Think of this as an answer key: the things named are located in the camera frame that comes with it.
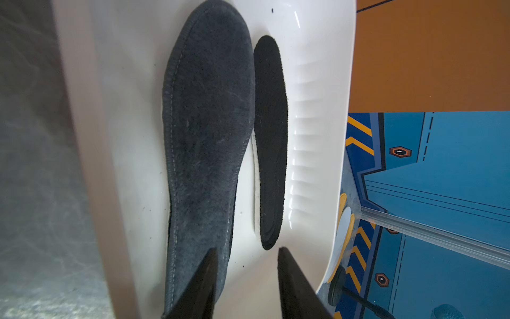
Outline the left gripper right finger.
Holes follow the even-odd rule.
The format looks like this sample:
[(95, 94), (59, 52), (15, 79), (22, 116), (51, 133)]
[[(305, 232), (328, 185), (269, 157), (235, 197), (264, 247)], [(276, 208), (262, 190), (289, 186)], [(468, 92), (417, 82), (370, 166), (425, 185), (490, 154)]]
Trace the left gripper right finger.
[(283, 319), (332, 318), (286, 247), (278, 251), (278, 285)]

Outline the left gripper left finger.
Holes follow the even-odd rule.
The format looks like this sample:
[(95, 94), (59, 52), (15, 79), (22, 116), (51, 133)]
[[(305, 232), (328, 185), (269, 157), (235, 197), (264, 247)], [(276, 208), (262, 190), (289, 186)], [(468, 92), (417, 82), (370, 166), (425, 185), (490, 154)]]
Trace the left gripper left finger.
[(165, 318), (212, 318), (217, 273), (217, 252), (209, 249), (176, 305), (165, 313)]

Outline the black insole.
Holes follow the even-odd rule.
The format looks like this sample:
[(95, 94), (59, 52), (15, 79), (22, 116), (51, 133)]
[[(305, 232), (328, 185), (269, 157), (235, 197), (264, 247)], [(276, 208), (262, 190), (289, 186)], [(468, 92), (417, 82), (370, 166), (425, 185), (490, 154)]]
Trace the black insole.
[(254, 134), (260, 186), (260, 240), (270, 250), (284, 215), (288, 160), (288, 99), (276, 40), (265, 35), (254, 50), (256, 116)]

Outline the grey felt insole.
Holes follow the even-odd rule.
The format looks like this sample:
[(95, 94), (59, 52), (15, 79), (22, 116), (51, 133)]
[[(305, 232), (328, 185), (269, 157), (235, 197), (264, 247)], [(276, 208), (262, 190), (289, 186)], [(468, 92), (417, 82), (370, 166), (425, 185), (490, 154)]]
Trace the grey felt insole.
[(241, 14), (205, 1), (188, 17), (169, 57), (162, 122), (170, 217), (164, 313), (171, 311), (209, 249), (223, 291), (239, 171), (252, 129), (252, 41)]

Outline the white plastic storage box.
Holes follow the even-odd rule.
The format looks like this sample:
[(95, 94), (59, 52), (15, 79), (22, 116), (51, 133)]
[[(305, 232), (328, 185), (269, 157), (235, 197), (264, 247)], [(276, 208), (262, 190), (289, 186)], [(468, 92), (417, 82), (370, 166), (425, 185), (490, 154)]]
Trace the white plastic storage box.
[(354, 1), (53, 1), (116, 318), (329, 318)]

